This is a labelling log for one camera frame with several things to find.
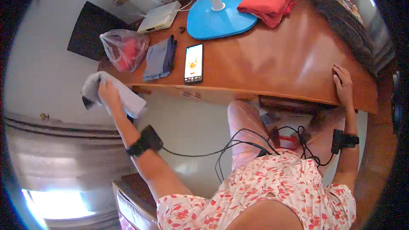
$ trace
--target black cable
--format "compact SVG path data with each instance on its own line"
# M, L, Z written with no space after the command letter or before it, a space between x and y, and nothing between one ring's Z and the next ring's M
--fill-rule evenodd
M289 128L289 129L291 129L291 130L293 130L294 132L297 133L299 142L300 142L300 144L301 144L301 146L302 146L302 148L303 148L303 154L302 154L301 157L300 157L301 159L302 159L303 157L304 157L304 159L313 159L313 160L318 164L317 168L318 168L319 166L326 166L326 165L328 165L328 164L330 163L330 161L332 160L334 154L331 155L330 159L328 160L328 162L327 162L326 164L321 164L320 159L319 159L317 156L314 156L314 155L312 154L311 150L307 147L307 144L304 143L304 140L301 138L301 134L300 134L300 128L303 128L303 129L305 130L304 126L302 126L302 125L298 126L297 130L295 130L295 129L292 128L291 126L283 126L283 127L278 128L277 130L279 131L279 130L284 129L284 128ZM209 153L209 154L195 155L195 156L193 156L193 155L185 155L185 154L175 153L175 152L172 152L172 151L167 150L165 147L163 147L163 150L165 150L166 152L171 153L171 154L173 154L173 155L176 155L176 156L185 156L185 157L204 157L204 156L211 156L211 155L220 153L220 155L219 155L219 157L218 157L218 159L217 159L217 161L216 161L216 165L214 166L214 169L215 169L215 171L216 171L217 178L219 179L220 183L222 183L222 180L224 179L224 177L223 177L223 172L222 172L222 167L221 167L221 164L220 164L220 160L221 160L221 158L222 158L222 155L226 152L227 149L229 149L229 148L231 148L231 147L233 147L233 146L235 146L235 145L244 143L244 144L248 144L248 145L257 147L257 148L263 150L263 151L264 151L266 154L268 154L268 155L272 155L267 149L265 149L264 147L262 147L262 146L260 146L260 145L258 145L258 144L255 144L255 143L252 143L252 142L246 142L246 141L235 140L234 137L235 137L239 132L241 132L241 131L250 131L250 132L252 132L252 133L258 135L260 138L262 138L262 139L267 143L267 145L269 146L269 148L270 148L275 154L280 155L280 154L272 147L272 145L270 145L270 143L269 143L269 140L270 140L271 136L269 136L268 139L265 139L262 135L258 134L257 132L252 131L252 130L249 130L249 129L246 129L246 128L242 128L242 129L238 130L238 131L232 136L232 138L230 139L230 141L229 141L221 150L218 150L218 151L215 151L215 152L212 152L212 153ZM306 158L306 157L307 157L306 152L305 152L306 150L309 151L309 153L311 154L311 156L308 157L308 158ZM218 173L218 171L217 171L217 165L219 165L219 170L220 170L220 174L221 174L221 177L222 177L222 178L220 178L219 173Z

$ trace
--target blue lamp base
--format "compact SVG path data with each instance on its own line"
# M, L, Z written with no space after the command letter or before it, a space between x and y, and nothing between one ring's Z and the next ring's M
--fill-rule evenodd
M237 6L243 0L222 0L226 7L213 11L210 0L199 0L187 16L187 32L198 40L227 37L246 32L252 28L257 17L239 13Z

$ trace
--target curtain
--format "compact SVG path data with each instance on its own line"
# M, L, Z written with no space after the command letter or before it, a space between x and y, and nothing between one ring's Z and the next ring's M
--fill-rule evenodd
M55 228L104 229L118 224L112 180L133 164L115 126L65 124L6 113L6 137L23 189L75 191L94 215L46 220Z

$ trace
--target woman's right hand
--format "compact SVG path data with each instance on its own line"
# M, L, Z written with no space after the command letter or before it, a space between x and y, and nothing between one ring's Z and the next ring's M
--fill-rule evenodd
M345 109L353 109L352 80L348 70L338 64L334 64L333 70L338 74L334 75L333 78L335 86L337 87L337 95L341 101L341 105Z
M105 105L109 107L111 114L123 112L120 94L111 80L99 84L98 94Z

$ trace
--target plastic bag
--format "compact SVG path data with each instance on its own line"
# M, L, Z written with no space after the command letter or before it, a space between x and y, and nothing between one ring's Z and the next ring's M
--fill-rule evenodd
M110 30L99 35L105 53L119 72L133 72L144 61L149 37L131 30Z

